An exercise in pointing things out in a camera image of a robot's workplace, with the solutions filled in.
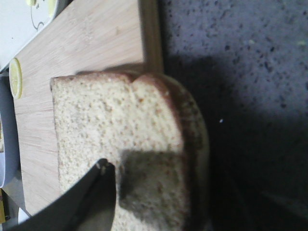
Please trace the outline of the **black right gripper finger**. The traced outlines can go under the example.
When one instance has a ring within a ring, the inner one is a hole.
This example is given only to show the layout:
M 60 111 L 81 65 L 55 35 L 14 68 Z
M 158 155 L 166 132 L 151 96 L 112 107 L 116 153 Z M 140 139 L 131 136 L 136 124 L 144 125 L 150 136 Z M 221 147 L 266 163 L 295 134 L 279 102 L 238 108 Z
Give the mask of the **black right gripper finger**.
M 99 159 L 66 193 L 12 231 L 109 231 L 115 216 L 115 166 Z

